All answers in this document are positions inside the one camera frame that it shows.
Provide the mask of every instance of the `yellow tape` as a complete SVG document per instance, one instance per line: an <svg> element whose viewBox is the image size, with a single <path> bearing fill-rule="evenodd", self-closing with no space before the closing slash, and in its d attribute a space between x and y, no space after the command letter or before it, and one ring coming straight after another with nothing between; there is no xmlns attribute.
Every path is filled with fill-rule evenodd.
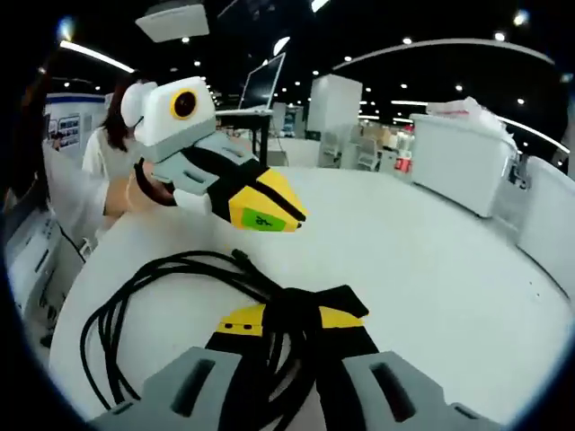
<svg viewBox="0 0 575 431"><path fill-rule="evenodd" d="M322 327L325 330L332 328L357 328L363 326L363 321L357 317L329 307L320 306Z"/></svg>
<svg viewBox="0 0 575 431"><path fill-rule="evenodd" d="M233 312L219 322L217 332L261 337L261 319L263 318L264 308L265 304L259 303Z"/></svg>

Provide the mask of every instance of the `desk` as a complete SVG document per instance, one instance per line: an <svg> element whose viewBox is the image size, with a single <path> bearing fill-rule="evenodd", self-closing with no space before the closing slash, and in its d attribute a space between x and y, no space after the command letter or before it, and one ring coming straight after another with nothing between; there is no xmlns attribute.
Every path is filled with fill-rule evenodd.
<svg viewBox="0 0 575 431"><path fill-rule="evenodd" d="M270 121L272 110L263 110L254 113L217 114L222 127L247 128L252 131L252 152L258 155L260 163L268 165L268 135L270 134ZM257 154L257 131L261 131L260 154Z"/></svg>
<svg viewBox="0 0 575 431"><path fill-rule="evenodd" d="M85 418L103 407L82 370L88 316L151 259L191 249L239 248L283 286L349 284L369 308L366 328L459 401L508 423L550 375L568 339L571 310L555 284L476 217L425 189L373 172L279 169L309 210L296 233L239 231L179 208L125 215L104 236L72 287L49 368ZM135 295L118 361L137 391L144 380L251 300L198 276L172 275ZM87 349L104 394L97 333ZM323 429L312 394L290 429Z"/></svg>

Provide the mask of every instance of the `black cable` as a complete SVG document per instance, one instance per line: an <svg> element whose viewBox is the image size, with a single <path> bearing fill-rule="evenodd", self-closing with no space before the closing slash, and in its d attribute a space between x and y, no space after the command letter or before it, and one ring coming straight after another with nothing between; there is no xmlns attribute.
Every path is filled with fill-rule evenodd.
<svg viewBox="0 0 575 431"><path fill-rule="evenodd" d="M82 260L83 263L86 263L86 259L84 259L84 256L82 256L82 253L80 252L80 250L78 249L78 247L74 244L74 242L72 241L72 238L70 238L67 233L64 231L64 228L58 224L58 226L60 227L60 232L62 233L62 236L64 238L67 239L68 242L70 242L70 245L72 247L74 247L75 252L78 254L79 258Z"/></svg>
<svg viewBox="0 0 575 431"><path fill-rule="evenodd" d="M235 270L220 268L196 258L218 259L231 264ZM289 315L293 307L301 309L302 302L307 303L309 293L297 289L284 289L262 274L249 260L247 255L235 250L232 257L213 251L187 251L175 254L168 258L153 260L146 263L137 273L128 280L112 297L88 318L82 329L80 337L80 357L82 367L92 386L92 389L102 405L111 409L111 404L105 399L98 385L93 379L86 357L86 340L92 326L96 323L102 349L108 384L115 404L125 400L124 392L129 397L139 400L140 397L128 383L117 363L118 348L122 325L126 317L129 298L138 290L153 283L158 278L171 274L205 275L216 278L231 287L250 296L259 303L265 303L266 315L269 321L264 324L263 337L269 342L270 358L267 369L263 370L267 380L268 404L262 409L259 424L265 427L279 419L276 431L283 431L291 423L294 416L304 404L316 376L315 333L321 328L321 317L317 307L307 308L315 310L305 315L302 324L295 319L295 327L290 325ZM283 348L284 336L289 337L290 350L284 364L279 367L279 360ZM279 386L283 383L290 371L295 371L293 379L286 388L274 399L271 399Z"/></svg>

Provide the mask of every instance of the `black ceiling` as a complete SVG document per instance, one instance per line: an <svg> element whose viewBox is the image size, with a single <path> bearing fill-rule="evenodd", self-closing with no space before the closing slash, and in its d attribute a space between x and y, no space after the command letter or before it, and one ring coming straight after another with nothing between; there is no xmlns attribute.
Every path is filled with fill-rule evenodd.
<svg viewBox="0 0 575 431"><path fill-rule="evenodd" d="M213 89L222 93L224 104L237 104L243 81L250 70L272 57L275 42L291 40L280 77L278 99L307 104L312 72L322 75L343 63L346 56L359 57L382 48L413 41L448 38L493 40L495 31L505 31L507 41L532 48L553 58L552 66L540 58L504 48L452 45L410 48L373 57L337 70L373 91L364 100L363 113L379 115L391 123L421 108L394 106L391 100L451 101L474 97L494 113L535 128L561 141L567 122L571 84L560 81L563 73L575 71L573 31L568 15L542 2L482 1L462 3L388 2L383 0L331 0L313 13L311 0L207 0L210 35L154 44L134 23L157 1L137 6L108 2L93 4L89 14L70 16L75 23L73 42L98 50L141 70L150 79L166 83L190 75L204 75ZM513 17L520 8L531 13L528 25L515 27ZM201 62L200 67L194 61ZM51 73L72 82L53 81L54 91L100 92L113 90L124 72L75 52L59 50ZM400 84L408 84L402 89ZM464 87L457 92L456 84ZM526 101L518 105L518 98ZM526 153L550 159L555 147L518 128L508 127L518 143L528 142Z"/></svg>

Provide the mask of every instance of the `yellow camera ring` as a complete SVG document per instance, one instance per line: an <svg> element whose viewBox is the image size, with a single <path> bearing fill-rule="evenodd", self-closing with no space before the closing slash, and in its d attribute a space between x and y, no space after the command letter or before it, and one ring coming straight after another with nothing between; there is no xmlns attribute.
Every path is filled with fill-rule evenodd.
<svg viewBox="0 0 575 431"><path fill-rule="evenodd" d="M188 119L198 108L198 96L190 88L179 90L172 97L170 112L175 119Z"/></svg>

